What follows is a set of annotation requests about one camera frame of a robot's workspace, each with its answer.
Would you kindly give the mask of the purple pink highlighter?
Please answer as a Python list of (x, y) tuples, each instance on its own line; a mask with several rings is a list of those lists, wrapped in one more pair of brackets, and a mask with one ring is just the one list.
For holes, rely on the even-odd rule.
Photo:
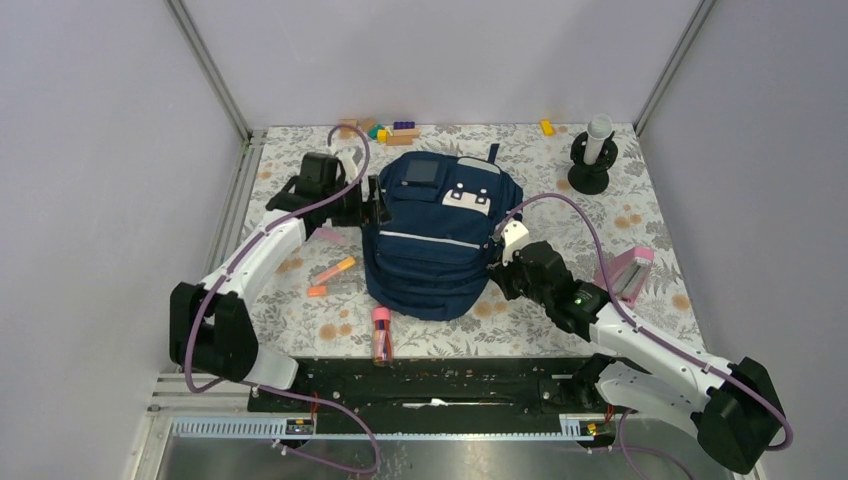
[(313, 233), (313, 236), (318, 239), (323, 239), (334, 244), (344, 245), (346, 243), (345, 236), (338, 231), (328, 228), (318, 228)]

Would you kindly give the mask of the pink topped pen tube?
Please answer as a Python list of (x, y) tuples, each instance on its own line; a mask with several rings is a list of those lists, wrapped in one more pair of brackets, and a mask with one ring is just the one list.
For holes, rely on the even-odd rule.
[(382, 366), (393, 361), (393, 346), (391, 337), (391, 311), (384, 306), (377, 306), (372, 311), (374, 332), (372, 336), (373, 361)]

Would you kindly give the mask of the orange pink highlighter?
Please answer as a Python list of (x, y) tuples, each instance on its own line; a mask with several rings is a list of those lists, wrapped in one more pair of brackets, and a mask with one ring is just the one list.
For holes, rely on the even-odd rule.
[(314, 276), (311, 279), (310, 283), (311, 283), (312, 286), (324, 285), (327, 282), (329, 282), (330, 280), (332, 280), (333, 278), (337, 277), (338, 275), (340, 275), (340, 274), (344, 273), (345, 271), (349, 270), (350, 268), (352, 268), (355, 264), (356, 264), (356, 259), (352, 256), (349, 256), (349, 257), (339, 261), (335, 265), (329, 267), (327, 270), (325, 270), (325, 271), (317, 274), (316, 276)]

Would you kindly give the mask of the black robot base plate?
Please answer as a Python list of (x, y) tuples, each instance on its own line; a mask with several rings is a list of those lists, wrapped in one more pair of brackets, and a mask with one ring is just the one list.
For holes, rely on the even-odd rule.
[(591, 385), (605, 356), (564, 358), (299, 358), (289, 399), (264, 391), (251, 413), (303, 413), (320, 434), (547, 434), (562, 414), (603, 422), (611, 407)]

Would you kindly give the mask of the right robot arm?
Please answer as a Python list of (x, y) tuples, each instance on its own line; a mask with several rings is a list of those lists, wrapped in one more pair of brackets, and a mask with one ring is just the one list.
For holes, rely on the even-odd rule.
[(546, 242), (489, 269), (507, 299), (526, 298), (557, 328), (611, 351), (593, 355), (574, 375), (573, 396), (583, 410), (612, 404), (663, 420), (740, 474), (765, 452), (791, 444), (776, 389), (757, 361), (733, 363), (650, 328), (604, 288), (574, 279)]

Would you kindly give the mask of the navy blue student backpack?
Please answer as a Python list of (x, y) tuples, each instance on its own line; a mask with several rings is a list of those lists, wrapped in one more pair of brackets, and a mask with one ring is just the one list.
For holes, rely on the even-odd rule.
[(477, 301), (501, 253), (497, 225), (524, 200), (493, 158), (409, 151), (379, 174), (389, 220), (362, 229), (368, 294), (402, 315), (450, 321)]

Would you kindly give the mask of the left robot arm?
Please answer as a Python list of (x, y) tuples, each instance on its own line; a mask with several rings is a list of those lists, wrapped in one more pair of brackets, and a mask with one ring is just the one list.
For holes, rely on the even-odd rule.
[(309, 401), (310, 385), (292, 357), (259, 343), (250, 310), (278, 266), (325, 223), (343, 227), (389, 219), (376, 176), (359, 147), (307, 153), (300, 171), (265, 205), (260, 223), (213, 272), (181, 282), (169, 301), (171, 360), (234, 383), (272, 388), (288, 411)]

